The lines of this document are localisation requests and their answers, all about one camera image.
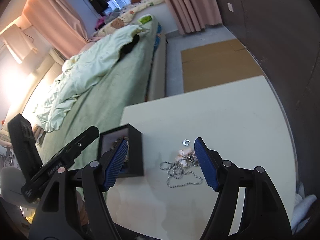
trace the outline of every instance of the headboard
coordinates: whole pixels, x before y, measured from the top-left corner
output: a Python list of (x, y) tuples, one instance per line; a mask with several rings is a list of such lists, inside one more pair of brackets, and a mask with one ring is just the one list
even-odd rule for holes
[(0, 130), (0, 145), (5, 147), (12, 147), (10, 142), (10, 136), (8, 132), (8, 122), (17, 114), (22, 114), (30, 97), (35, 91), (38, 84), (42, 81), (50, 85), (54, 79), (62, 73), (62, 65), (64, 59), (62, 59), (57, 52), (53, 49), (47, 54), (40, 66), (30, 73), (26, 78), (25, 87), (15, 101), (11, 104), (7, 116), (4, 120), (4, 125)]

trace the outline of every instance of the metal chain necklace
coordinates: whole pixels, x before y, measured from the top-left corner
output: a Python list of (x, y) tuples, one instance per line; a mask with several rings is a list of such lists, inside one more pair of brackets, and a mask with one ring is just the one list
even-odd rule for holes
[[(175, 162), (175, 163), (170, 163), (170, 162), (161, 162), (160, 165), (159, 165), (159, 168), (163, 171), (167, 171), (169, 177), (167, 178), (167, 185), (170, 187), (170, 188), (175, 188), (175, 187), (184, 187), (184, 186), (187, 186), (187, 185), (199, 185), (203, 182), (203, 178), (197, 176), (193, 171), (188, 171), (186, 172), (186, 170), (188, 170), (189, 168), (191, 167), (198, 167), (200, 166), (199, 165), (199, 162), (198, 162), (198, 159), (196, 158), (196, 156), (193, 154), (193, 155), (187, 155), (187, 156), (184, 156), (183, 157), (183, 160), (187, 161), (187, 166), (186, 167), (183, 167), (182, 165), (180, 165), (179, 162)], [(167, 168), (163, 168), (163, 164), (169, 164), (170, 166), (167, 167)], [(188, 175), (188, 174), (193, 174), (193, 176), (197, 179), (199, 179), (200, 181), (198, 182), (187, 182), (185, 184), (180, 184), (180, 185), (174, 185), (174, 186), (171, 186), (170, 185), (170, 180), (172, 178), (175, 178), (175, 179), (182, 179), (182, 177), (184, 175)]]

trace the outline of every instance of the dark gray wall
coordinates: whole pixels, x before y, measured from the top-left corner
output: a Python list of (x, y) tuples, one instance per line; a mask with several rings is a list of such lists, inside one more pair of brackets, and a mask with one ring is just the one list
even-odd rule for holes
[(309, 0), (217, 2), (224, 25), (255, 56), (284, 106), (306, 193), (320, 196), (320, 18), (316, 10)]

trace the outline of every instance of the open box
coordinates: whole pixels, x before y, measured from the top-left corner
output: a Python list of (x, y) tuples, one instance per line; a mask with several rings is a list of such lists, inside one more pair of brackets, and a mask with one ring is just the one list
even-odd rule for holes
[(122, 166), (119, 178), (143, 176), (142, 134), (130, 124), (103, 132), (99, 138), (98, 159), (113, 148), (119, 138), (128, 139), (127, 162)]

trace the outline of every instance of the tabletop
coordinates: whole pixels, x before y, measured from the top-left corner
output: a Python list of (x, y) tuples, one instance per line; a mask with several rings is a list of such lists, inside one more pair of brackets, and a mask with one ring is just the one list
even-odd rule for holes
[[(263, 76), (162, 98), (124, 109), (121, 125), (142, 135), (144, 177), (117, 179), (107, 205), (115, 223), (158, 239), (198, 240), (218, 193), (200, 185), (169, 188), (167, 173), (182, 141), (202, 137), (209, 149), (240, 168), (263, 166), (289, 220), (294, 207), (295, 157), (290, 133), (273, 91)], [(199, 167), (191, 169), (204, 178)], [(172, 184), (196, 182), (192, 174)], [(240, 188), (230, 234), (238, 231), (244, 203)]]

